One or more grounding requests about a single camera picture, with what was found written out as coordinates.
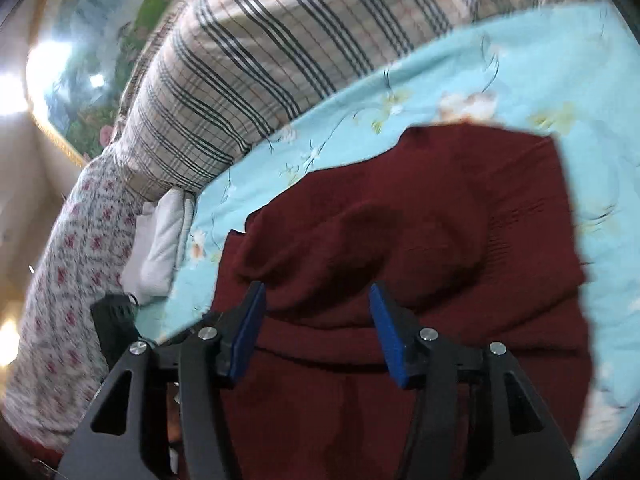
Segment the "dark red knit sweater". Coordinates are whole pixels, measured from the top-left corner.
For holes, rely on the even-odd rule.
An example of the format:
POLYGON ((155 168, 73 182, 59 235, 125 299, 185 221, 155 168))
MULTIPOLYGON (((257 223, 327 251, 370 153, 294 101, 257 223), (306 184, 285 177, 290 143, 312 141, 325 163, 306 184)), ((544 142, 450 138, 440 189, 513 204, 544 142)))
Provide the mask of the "dark red knit sweater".
POLYGON ((375 158, 307 174, 224 243, 213 309, 265 286, 224 412, 247 479, 390 479, 413 395, 369 311, 381 283, 459 344, 501 341, 574 440, 592 374, 559 150, 548 136, 412 127, 375 158))

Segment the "pink floral patterned sheet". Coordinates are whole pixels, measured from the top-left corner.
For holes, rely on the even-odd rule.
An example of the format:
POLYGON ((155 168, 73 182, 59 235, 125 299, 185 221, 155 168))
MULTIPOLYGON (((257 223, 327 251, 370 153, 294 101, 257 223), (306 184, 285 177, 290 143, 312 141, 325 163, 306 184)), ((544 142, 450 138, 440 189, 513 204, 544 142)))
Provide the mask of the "pink floral patterned sheet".
POLYGON ((82 170, 55 221, 28 289, 1 404, 34 453, 63 451, 108 372, 90 308, 122 290, 141 209, 107 148, 82 170))

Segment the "white folded blanket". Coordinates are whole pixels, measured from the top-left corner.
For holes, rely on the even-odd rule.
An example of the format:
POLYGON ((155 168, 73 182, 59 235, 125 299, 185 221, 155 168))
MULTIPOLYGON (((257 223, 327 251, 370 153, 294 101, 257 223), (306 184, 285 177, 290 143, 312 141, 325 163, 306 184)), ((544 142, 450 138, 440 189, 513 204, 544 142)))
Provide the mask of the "white folded blanket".
POLYGON ((128 261, 120 274, 122 290, 137 304, 167 297, 186 251, 195 198, 171 188, 156 203, 145 202, 136 217, 128 261))

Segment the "gold framed landscape painting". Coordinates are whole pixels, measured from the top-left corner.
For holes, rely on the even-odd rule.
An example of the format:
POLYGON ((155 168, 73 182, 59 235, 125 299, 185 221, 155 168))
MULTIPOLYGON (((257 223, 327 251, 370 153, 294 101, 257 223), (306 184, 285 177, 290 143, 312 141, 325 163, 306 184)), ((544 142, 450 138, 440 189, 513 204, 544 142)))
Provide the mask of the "gold framed landscape painting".
POLYGON ((102 153, 134 64, 175 0, 37 0, 26 91, 39 130, 75 164, 102 153))

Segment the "plaid checkered quilt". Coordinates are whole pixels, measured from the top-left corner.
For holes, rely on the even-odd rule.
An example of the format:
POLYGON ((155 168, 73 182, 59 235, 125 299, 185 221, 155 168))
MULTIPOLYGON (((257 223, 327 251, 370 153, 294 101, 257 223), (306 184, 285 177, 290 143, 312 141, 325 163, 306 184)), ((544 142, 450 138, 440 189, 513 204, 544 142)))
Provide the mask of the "plaid checkered quilt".
POLYGON ((180 0, 131 74, 115 160, 155 200, 196 192, 311 107, 485 18, 598 0, 180 0))

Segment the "light blue floral bedsheet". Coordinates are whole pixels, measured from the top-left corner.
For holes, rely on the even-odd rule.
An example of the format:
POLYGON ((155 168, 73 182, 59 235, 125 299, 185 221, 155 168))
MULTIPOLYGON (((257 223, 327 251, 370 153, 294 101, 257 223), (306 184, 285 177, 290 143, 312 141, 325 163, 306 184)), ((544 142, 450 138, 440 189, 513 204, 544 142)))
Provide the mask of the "light blue floral bedsheet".
POLYGON ((462 28, 279 131, 202 189, 186 262, 138 324, 167 337, 252 281, 268 311, 224 394, 247 479, 390 479, 413 395, 369 310, 503 342, 579 473, 639 405, 639 47, 608 4, 462 28))

